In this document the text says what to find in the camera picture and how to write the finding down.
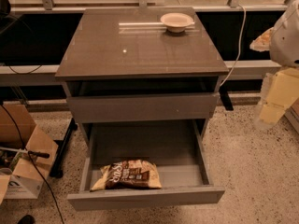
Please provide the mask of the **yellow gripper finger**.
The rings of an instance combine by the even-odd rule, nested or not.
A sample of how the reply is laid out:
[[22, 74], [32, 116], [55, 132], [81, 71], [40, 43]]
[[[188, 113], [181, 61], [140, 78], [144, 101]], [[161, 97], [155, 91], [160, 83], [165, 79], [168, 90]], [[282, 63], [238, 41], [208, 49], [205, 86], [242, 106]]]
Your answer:
[[270, 50], [270, 40], [273, 32], [273, 28], [269, 28], [259, 35], [255, 40], [251, 42], [249, 48], [255, 51], [264, 52]]
[[257, 129], [267, 130], [275, 126], [299, 99], [299, 69], [285, 68], [275, 74], [267, 73], [260, 95], [254, 125]]

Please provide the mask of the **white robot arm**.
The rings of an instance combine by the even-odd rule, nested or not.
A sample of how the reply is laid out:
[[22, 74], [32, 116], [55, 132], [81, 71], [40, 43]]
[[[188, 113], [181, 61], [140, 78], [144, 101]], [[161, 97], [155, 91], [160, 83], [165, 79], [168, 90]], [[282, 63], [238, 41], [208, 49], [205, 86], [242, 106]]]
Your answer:
[[299, 0], [293, 1], [249, 48], [268, 51], [270, 59], [281, 66], [275, 74], [264, 76], [256, 106], [255, 126], [266, 130], [276, 125], [299, 98]]

